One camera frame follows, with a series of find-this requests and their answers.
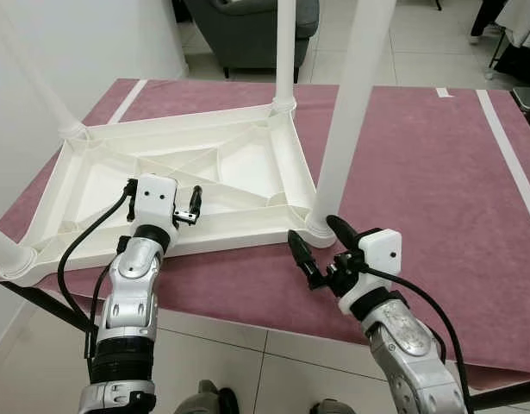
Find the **black cable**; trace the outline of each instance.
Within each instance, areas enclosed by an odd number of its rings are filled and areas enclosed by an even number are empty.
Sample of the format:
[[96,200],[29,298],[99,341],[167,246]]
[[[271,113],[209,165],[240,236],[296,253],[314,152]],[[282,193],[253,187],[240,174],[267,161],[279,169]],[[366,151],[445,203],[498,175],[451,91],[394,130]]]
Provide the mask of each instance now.
[[456,367],[458,368],[458,374],[460,376],[460,385],[462,386],[462,396],[464,398],[464,404],[465,408],[468,411],[468,414],[473,414],[473,407],[471,405],[471,396],[470,396],[470,389],[468,388],[468,379],[465,373],[465,365],[464,365],[464,356],[462,354],[462,348],[460,347],[460,341],[458,340],[458,336],[456,335],[456,330],[452,326],[452,323],[446,313],[443,311],[443,309],[440,307],[440,305],[435,302],[435,300],[429,296],[425,291],[423,291],[420,287],[416,286],[412,282],[408,282],[405,279],[399,278],[397,276],[394,276],[392,274],[388,274],[385,272],[381,272],[376,269],[372,269],[371,267],[367,267],[366,269],[363,269],[362,272],[364,273],[370,273],[374,276],[378,276],[382,279],[390,280],[391,282],[395,282],[398,285],[402,285],[404,287],[407,287],[414,293],[417,293],[420,295],[426,302],[428,302],[432,308],[435,309],[441,320],[446,326],[446,330],[448,331],[448,335],[451,337],[452,341],[452,347],[454,348],[454,354],[456,356]]
[[97,329],[95,329],[94,321],[96,319],[96,307],[98,306],[98,294],[102,287],[103,280],[109,272],[111,261],[100,273],[96,284],[94,284],[94,292],[92,293],[92,301],[90,303],[90,318],[89,324],[84,332],[84,358],[86,358],[86,366],[89,371],[89,377],[92,375],[92,357],[94,356],[94,347],[96,345]]
[[445,363],[446,363],[446,345],[445,345],[445,341],[443,341],[443,338],[441,338],[440,335],[434,329],[431,329],[430,326],[427,326],[427,327],[429,328],[429,330],[431,330],[431,333],[435,337],[435,341],[437,341],[437,343],[439,344],[440,361],[443,363],[443,365],[445,365]]
[[62,296],[65,298],[67,303],[72,307],[72,309],[79,314],[80,317],[82,317],[86,323],[89,322],[89,318],[84,314],[83,310],[80,308],[80,306],[75,302],[75,299],[73,299],[73,296],[67,289],[67,285],[65,284],[65,278],[64,278],[64,271],[65,271],[65,264],[67,260],[69,259],[69,256],[77,248],[77,246],[90,234],[92,233],[100,224],[102,224],[104,221],[106,221],[109,216],[111,216],[113,213],[115,213],[119,207],[125,202],[128,196],[128,188],[125,187],[123,189],[123,193],[119,200],[113,204],[109,210],[107,210],[105,213],[100,216],[93,224],[90,225],[90,227],[85,230],[77,239],[73,241],[73,243],[67,248],[67,250],[64,252],[64,254],[61,256],[61,259],[59,260],[58,264],[58,286],[59,290],[61,291]]

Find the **gray armchair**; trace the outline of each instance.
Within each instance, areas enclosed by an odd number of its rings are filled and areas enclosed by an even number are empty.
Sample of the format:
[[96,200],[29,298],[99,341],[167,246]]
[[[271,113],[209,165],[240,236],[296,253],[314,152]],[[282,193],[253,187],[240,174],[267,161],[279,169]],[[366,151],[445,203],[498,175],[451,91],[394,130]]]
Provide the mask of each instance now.
[[[318,29],[319,0],[297,0],[294,80]],[[277,0],[185,0],[224,68],[276,67]]]

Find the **silver robot arm segment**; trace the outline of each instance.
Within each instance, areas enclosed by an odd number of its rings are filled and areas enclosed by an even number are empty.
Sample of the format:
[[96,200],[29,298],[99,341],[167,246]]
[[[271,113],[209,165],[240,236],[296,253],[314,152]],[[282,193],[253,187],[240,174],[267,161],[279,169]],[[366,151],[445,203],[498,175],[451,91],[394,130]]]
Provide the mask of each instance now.
[[155,281],[168,248],[178,240],[178,224],[195,224],[202,189],[194,188],[189,211],[175,205],[175,179],[143,174],[129,205],[132,237],[111,263],[113,286],[106,298],[90,382],[79,414],[148,413],[155,406],[153,344],[157,333]]
[[371,353],[390,384],[399,413],[466,413],[456,380],[441,362],[431,330],[412,314],[391,282],[366,268],[397,275],[401,270],[402,238],[391,229],[357,234],[336,216],[327,218],[348,249],[337,254],[322,276],[304,240],[293,230],[288,242],[309,287],[328,286],[340,298],[343,314],[353,314],[370,341]]

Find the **white wall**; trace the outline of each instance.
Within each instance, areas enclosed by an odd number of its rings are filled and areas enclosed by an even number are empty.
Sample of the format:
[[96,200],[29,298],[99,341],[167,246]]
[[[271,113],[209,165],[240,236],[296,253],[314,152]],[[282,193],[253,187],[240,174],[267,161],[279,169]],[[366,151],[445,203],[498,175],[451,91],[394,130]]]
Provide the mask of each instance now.
[[[35,62],[83,118],[116,78],[179,78],[169,0],[0,0]],[[54,120],[0,44],[0,216],[59,148]],[[21,300],[0,288],[0,336]]]

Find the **pink fabric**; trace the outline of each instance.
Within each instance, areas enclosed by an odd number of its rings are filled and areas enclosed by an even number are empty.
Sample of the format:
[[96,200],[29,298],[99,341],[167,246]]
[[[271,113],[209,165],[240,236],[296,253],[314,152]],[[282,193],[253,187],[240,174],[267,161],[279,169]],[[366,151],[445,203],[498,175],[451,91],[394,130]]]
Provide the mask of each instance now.
[[[265,104],[273,92],[268,84],[150,81],[122,120]],[[296,126],[315,180],[336,92],[330,85],[296,87]],[[441,99],[429,88],[374,89],[340,214],[356,229],[402,232],[402,276],[446,310],[468,363],[530,373],[530,217],[476,93],[451,94]],[[491,96],[530,174],[530,129],[507,92]],[[102,119],[94,117],[101,108],[109,108],[106,98],[87,121]],[[14,238],[25,231],[49,172],[37,176],[0,222]],[[315,253],[325,266],[339,251],[336,244]],[[91,294],[97,274],[70,272],[69,286]],[[165,308],[364,341],[330,292],[308,291],[284,244],[169,259],[159,283]],[[41,286],[55,288],[54,277]],[[103,294],[108,291],[106,285]],[[415,314],[446,337],[433,311],[404,294]]]
[[98,105],[84,119],[85,125],[102,125],[108,123],[117,107],[138,82],[138,79],[117,79],[112,88],[104,93]]

